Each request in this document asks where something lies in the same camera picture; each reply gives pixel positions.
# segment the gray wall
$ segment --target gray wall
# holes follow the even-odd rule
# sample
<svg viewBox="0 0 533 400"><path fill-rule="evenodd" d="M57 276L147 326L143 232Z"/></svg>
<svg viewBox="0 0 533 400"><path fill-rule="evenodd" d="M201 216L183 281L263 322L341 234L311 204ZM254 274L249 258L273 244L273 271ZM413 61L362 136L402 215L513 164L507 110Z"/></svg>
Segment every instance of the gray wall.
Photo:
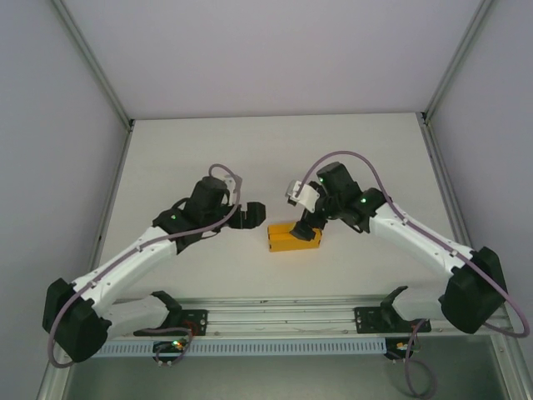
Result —
<svg viewBox="0 0 533 400"><path fill-rule="evenodd" d="M64 0L135 119L421 111L480 0Z"/></svg>
<svg viewBox="0 0 533 400"><path fill-rule="evenodd" d="M498 2L432 119L471 238L500 254L531 322L532 21L530 0ZM533 339L521 345L533 372Z"/></svg>
<svg viewBox="0 0 533 400"><path fill-rule="evenodd" d="M1 2L0 38L0 390L31 399L47 285L87 270L126 132L48 2Z"/></svg>

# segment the cable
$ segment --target cable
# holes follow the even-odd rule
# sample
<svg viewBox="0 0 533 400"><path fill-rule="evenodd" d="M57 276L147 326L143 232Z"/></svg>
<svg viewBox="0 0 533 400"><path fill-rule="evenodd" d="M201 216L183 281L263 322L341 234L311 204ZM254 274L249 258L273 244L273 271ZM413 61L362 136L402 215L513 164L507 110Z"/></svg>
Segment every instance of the cable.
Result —
<svg viewBox="0 0 533 400"><path fill-rule="evenodd" d="M408 227L414 229L417 231L420 235L425 236L426 238L430 239L432 242L436 243L440 247L444 248L447 252L453 253L454 249L449 246L447 243L442 242L438 237L433 236L431 233L427 232L424 228L419 227L418 225L414 224L413 222L406 220L405 216L398 210L394 202L392 201L391 197L385 190L385 187L383 186L383 182L381 181L377 170L374 168L372 163L364 156L357 152L350 152L347 150L340 150L336 152L330 152L326 154L324 157L319 158L312 166L309 168L309 171L307 171L306 175L304 176L303 180L301 181L301 185L296 191L296 197L300 196L301 190L303 189L303 186L306 184L306 182L309 180L309 177L313 173L313 171L318 167L322 162L327 160L328 158L335 157L335 156L341 156L341 155L347 155L347 156L353 156L355 158L359 158L362 160L372 171L372 174L374 175L374 178L377 182L377 186L379 186L381 192L383 193L383 196L385 197L386 202L391 207L392 211L399 217L400 220L404 222L405 225ZM521 310L518 303L505 291L503 290L500 285L498 285L491 277L489 277L486 273L484 273L477 265L475 265L470 259L462 255L461 253L455 254L455 257L459 258L462 262L464 262L466 265L468 265L470 268L472 268L479 276L481 276L483 279L486 280L489 285L491 285L508 303L509 305L515 310L516 315L518 315L518 318L521 320L522 326L524 327L523 332L512 332L508 331L506 329L502 329L500 327L495 327L494 325L491 325L489 323L484 323L484 325L492 329L493 331L502 333L506 336L510 336L512 338L526 338L530 335L531 329L530 324L527 321L527 317L524 314L524 312Z"/></svg>
<svg viewBox="0 0 533 400"><path fill-rule="evenodd" d="M220 227L224 223L226 223L235 213L239 206L239 202L241 201L241 186L242 186L242 179L233 173L233 171L226 167L223 164L212 164L209 167L209 175L212 176L212 171L215 168L221 168L227 173L231 175L233 180L235 181L235 192L237 193L237 198L235 200L235 204L233 205L233 208L230 210L230 212L222 218L220 221L212 223L211 225L208 225L206 227L200 227L197 229L192 229L190 231L186 232L179 232L179 233L173 233L172 235L164 235L160 237L155 237L151 240L147 240L144 243L141 243L138 247L135 247L131 249L130 251L124 253L121 257L117 258L114 262L109 264L108 267L106 267L103 271L101 271L91 282L87 283L84 287L82 287L79 291L77 291L72 297L70 297L67 302L65 302L65 305L61 307L61 310L57 313L56 318L53 321L52 327L50 328L50 335L48 336L48 343L47 343L47 354L48 354L48 360L55 368L69 368L74 364L74 361L66 362L64 364L59 363L53 353L54 346L56 344L55 337L57 332L57 327L59 326L59 323L61 322L62 318L64 317L67 310L76 302L89 288L92 288L93 285L98 285L98 282L102 280L103 277L105 277L108 273L111 272L116 266L123 263L125 260L130 258L133 254L137 252L141 252L144 248L153 245L154 243L162 242L163 240L171 240L171 239L177 239L177 238L183 238L185 236L189 235L195 235L198 233L204 233L212 231L213 229Z"/></svg>
<svg viewBox="0 0 533 400"><path fill-rule="evenodd" d="M415 334L415 341L413 342L413 345L416 343L416 348L413 348L413 351L420 351L422 350L422 343L420 339L418 338L418 332Z"/></svg>
<svg viewBox="0 0 533 400"><path fill-rule="evenodd" d="M420 330L420 328L422 328L425 322L426 322L425 319L421 319L417 323L415 328L413 329L413 333L411 334L411 337L409 337L409 342L407 342L407 350L406 350L406 363L404 364L404 374L406 376L407 387L409 388L409 390L411 390L411 393L413 393L413 395L416 398L422 398L422 399L427 400L435 396L436 389L438 386L436 375L431 369L431 367L427 365L425 362L421 360L411 360L411 357L409 356L411 354L411 348L413 346L415 337L418 335L418 331ZM430 374L431 385L430 385L430 390L427 393L418 393L413 387L413 382L411 381L411 374L409 372L409 366L411 363L417 363L417 364L422 365L422 367L424 367L427 370L427 372Z"/></svg>
<svg viewBox="0 0 533 400"><path fill-rule="evenodd" d="M194 322L185 320L183 321L183 324L187 325L193 337L195 337L198 334L198 325L196 325Z"/></svg>
<svg viewBox="0 0 533 400"><path fill-rule="evenodd" d="M192 337L193 337L191 329L185 329L184 327L166 327L166 328L163 328L163 329L143 329L142 331L144 333L183 332L183 333L187 334L187 345L183 348L182 353L179 356L177 356L174 360L171 361L170 365L174 365L176 363L179 363L185 357L185 353L187 353L187 351L191 347ZM161 360L159 360L159 355L161 354L161 352L164 349L171 348L171 347L172 347L172 345L168 345L168 346L161 346L161 347L159 347L157 349L155 359L156 359L156 363L158 363L160 366L161 365L165 365L165 364L162 363Z"/></svg>

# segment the purple cable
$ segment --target purple cable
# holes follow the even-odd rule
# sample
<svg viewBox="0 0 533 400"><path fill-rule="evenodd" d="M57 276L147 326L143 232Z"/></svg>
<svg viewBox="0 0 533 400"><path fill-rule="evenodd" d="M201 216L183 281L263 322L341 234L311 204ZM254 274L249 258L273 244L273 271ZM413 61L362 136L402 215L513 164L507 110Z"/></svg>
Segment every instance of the purple cable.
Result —
<svg viewBox="0 0 533 400"><path fill-rule="evenodd" d="M428 399L432 398L433 396L435 396L435 393L436 393L436 389L437 389L437 386L438 386L436 375L433 372L433 370L430 368L430 366L427 365L425 362L423 362L421 360L411 360L411 357L409 357L409 354L411 354L411 348L413 346L413 342L415 340L415 336L418 333L418 331L420 330L420 328L422 327L422 325L424 325L425 321L426 321L425 319L421 319L417 323L417 325L413 329L413 333L411 334L411 337L409 337L409 342L407 342L406 363L404 364L404 374L406 375L407 387L409 388L409 390L411 390L411 393L413 393L413 395L416 398L422 398L424 400L428 400ZM430 387L430 390L429 390L428 393L418 393L415 390L415 388L413 387L413 382L411 381L411 374L409 373L410 363L420 364L420 365L422 365L422 367L427 369L427 371L429 371L430 377L431 377L431 387Z"/></svg>
<svg viewBox="0 0 533 400"><path fill-rule="evenodd" d="M383 196L385 197L386 202L391 207L392 211L399 217L400 220L404 222L405 225L408 227L414 229L417 231L420 235L425 236L426 238L430 239L432 242L436 243L440 247L444 248L447 252L453 253L454 249L450 246L448 246L447 243L442 242L438 237L435 237L431 233L427 232L425 229L419 227L418 225L415 225L413 222L406 220L405 216L398 210L394 202L392 201L391 197L385 190L385 187L383 186L383 182L381 181L379 175L377 174L377 170L374 168L374 166L371 164L371 162L361 154L357 152L350 152L347 150L340 150L337 152L330 152L326 154L324 157L319 158L312 166L309 168L309 171L307 171L306 175L304 176L303 180L301 181L301 185L298 188L296 192L296 197L300 195L301 190L303 189L303 186L307 183L309 180L309 177L313 173L313 171L318 167L322 162L327 160L328 158L335 157L335 156L341 156L341 155L347 155L347 156L353 156L355 158L359 158L362 160L372 171L372 174L374 175L374 178L377 182L377 186L379 186L380 190L383 192ZM484 273L477 265L475 265L469 258L465 257L461 253L455 254L455 257L459 258L462 262L464 262L466 265L468 265L470 268L472 268L479 276L481 276L483 279L486 280L489 285L491 285L508 303L509 305L515 310L516 315L518 315L518 318L521 320L521 323L524 327L524 332L512 332L507 331L506 329L502 329L500 327L495 327L494 325L490 325L489 323L485 323L484 325L492 329L496 332L502 333L506 336L510 336L512 338L526 338L530 335L530 324L527 321L527 317L524 314L524 312L521 310L518 303L511 297L509 294L503 290L500 285L498 285L491 277L489 277L486 273Z"/></svg>
<svg viewBox="0 0 533 400"><path fill-rule="evenodd" d="M187 334L187 345L183 348L182 353L177 356L172 362L171 365L174 365L176 363L179 363L184 357L185 353L189 351L189 348L191 347L192 343L192 332L189 329L185 329L184 327L165 327L163 329L143 329L144 333L172 333L172 332L184 332ZM161 354L161 351L163 350L163 347L158 348L156 351L156 362L159 363L159 354Z"/></svg>
<svg viewBox="0 0 533 400"><path fill-rule="evenodd" d="M74 361L66 362L64 364L61 364L61 363L59 363L56 360L56 358L55 358L55 356L53 354L53 349L54 349L54 346L56 344L56 341L54 340L54 338L56 337L57 327L59 326L59 323L61 322L61 320L64 317L64 315L67 312L67 310L74 304L74 302L76 302L76 300L78 300L87 290L89 290L89 288L91 288L92 285L97 285L98 282L100 280L102 280L102 278L105 277L108 273L110 273L111 270L113 270L117 265L123 263L125 260L130 258L133 254L135 254L137 252L141 252L147 246L151 246L154 243L158 243L158 242L161 242L163 240L183 238L184 236L188 236L188 235L195 235L195 234L198 234L198 233L204 233L204 232L212 231L214 228L220 227L221 225L226 223L232 217L232 215L235 213L235 211L237 210L237 208L239 206L239 202L241 201L242 179L240 177L238 177L235 173L233 173L233 171L230 168L226 167L223 164L213 164L213 165L211 165L209 167L209 175L210 176L212 176L212 171L215 168L223 169L228 174L230 174L230 176L235 180L235 184L236 184L235 185L235 192L237 193L237 198L236 198L235 204L233 205L233 208L230 210L230 212L224 218L222 218L220 221L212 223L211 225L208 225L206 227L200 227L198 229L192 229L192 230L186 231L186 232L174 233L172 235L160 236L160 237L156 237L154 239L145 241L144 243L139 245L139 247L133 248L132 250L130 250L129 252L126 252L120 258L118 258L117 260L115 260L114 262L109 264L109 266L106 267L102 272L100 272L91 282L89 282L87 285L85 285L79 291L77 291L74 294L74 296L70 297L68 299L68 301L65 303L65 305L63 307L61 307L61 310L59 310L59 312L57 313L57 316L56 316L56 318L53 321L52 327L50 328L50 335L48 336L48 343L47 343L48 360L50 361L50 363L55 368L68 368L68 367L71 367L74 364Z"/></svg>

